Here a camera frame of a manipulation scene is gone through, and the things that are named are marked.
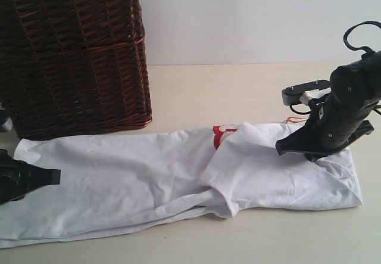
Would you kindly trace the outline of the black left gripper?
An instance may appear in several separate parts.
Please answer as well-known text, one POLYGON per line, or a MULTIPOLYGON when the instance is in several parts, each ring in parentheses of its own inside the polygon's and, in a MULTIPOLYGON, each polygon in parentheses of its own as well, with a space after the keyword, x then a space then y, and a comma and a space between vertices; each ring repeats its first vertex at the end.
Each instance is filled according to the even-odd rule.
POLYGON ((22 200, 26 192, 48 185, 59 185, 61 171, 33 167, 26 169, 26 162, 14 160, 1 149, 1 205, 22 200))

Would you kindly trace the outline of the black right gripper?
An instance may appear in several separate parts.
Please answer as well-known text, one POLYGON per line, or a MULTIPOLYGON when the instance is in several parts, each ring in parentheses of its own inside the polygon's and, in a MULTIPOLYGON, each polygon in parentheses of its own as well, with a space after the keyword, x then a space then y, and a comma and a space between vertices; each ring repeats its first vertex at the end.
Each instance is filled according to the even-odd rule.
POLYGON ((309 134, 299 129, 286 138, 276 141, 276 150, 280 156, 285 153, 304 153, 310 162, 340 153, 346 147, 374 131, 373 125, 366 119, 371 109, 324 110, 320 123, 316 125, 316 140, 311 145, 309 134))

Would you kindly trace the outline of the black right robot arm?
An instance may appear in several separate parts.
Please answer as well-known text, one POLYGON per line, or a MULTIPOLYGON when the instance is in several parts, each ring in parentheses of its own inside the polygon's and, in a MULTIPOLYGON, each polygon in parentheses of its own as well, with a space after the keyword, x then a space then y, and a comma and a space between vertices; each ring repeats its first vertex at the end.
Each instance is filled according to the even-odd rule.
POLYGON ((302 153, 309 161, 346 149, 374 127, 367 120, 380 102, 380 53, 339 66, 329 80, 315 80, 282 90, 284 105, 310 108, 305 125, 276 142, 279 155, 302 153))

